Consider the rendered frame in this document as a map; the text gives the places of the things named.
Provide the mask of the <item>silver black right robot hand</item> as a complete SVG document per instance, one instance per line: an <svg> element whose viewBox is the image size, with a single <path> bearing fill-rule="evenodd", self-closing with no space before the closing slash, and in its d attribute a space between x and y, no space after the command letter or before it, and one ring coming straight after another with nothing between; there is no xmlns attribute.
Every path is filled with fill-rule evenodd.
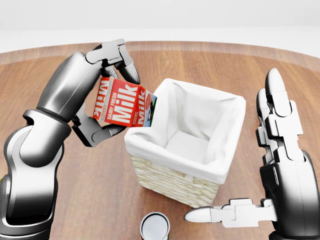
<svg viewBox="0 0 320 240"><path fill-rule="evenodd" d="M259 127L257 142L265 148L260 168L266 197L259 205L249 198L230 199L223 206L199 207L184 219L195 223L222 223L226 228L257 227L271 221L282 236L320 236L320 194L309 154L301 150L303 133L296 103L289 100L276 68L256 97Z"/></svg>

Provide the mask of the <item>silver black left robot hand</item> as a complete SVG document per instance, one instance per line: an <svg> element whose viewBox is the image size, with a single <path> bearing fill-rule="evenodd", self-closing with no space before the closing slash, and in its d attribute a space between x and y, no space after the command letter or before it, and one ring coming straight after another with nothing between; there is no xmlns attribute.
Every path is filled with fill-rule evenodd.
<svg viewBox="0 0 320 240"><path fill-rule="evenodd" d="M103 42L87 54L76 52L54 72L37 108L65 122L72 121L72 129L83 144L95 147L125 130L125 126L117 124L100 126L96 119L84 112L84 101L99 77L117 78L117 71L126 81L140 84L138 71L124 39Z"/></svg>

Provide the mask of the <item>red white milk carton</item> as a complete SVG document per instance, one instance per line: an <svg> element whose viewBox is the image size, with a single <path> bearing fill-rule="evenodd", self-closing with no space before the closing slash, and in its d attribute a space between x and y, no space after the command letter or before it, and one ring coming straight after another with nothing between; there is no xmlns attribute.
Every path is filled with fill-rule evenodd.
<svg viewBox="0 0 320 240"><path fill-rule="evenodd" d="M125 127L150 127L157 97L144 87L110 77L102 77L93 118Z"/></svg>

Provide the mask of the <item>white wicker basket with liner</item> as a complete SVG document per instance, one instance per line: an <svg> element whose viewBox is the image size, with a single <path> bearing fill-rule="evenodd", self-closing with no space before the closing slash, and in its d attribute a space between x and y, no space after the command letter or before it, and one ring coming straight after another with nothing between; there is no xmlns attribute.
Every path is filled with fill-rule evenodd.
<svg viewBox="0 0 320 240"><path fill-rule="evenodd" d="M150 127L132 127L126 150L138 182L194 208L209 206L230 169L246 102L242 96L165 79Z"/></svg>

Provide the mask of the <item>tin with silver lid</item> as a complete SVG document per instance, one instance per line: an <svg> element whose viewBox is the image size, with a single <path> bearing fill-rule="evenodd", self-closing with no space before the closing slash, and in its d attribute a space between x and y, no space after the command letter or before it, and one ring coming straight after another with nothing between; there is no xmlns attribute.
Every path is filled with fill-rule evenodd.
<svg viewBox="0 0 320 240"><path fill-rule="evenodd" d="M170 221L161 212L148 213L140 223L142 240L169 240Z"/></svg>

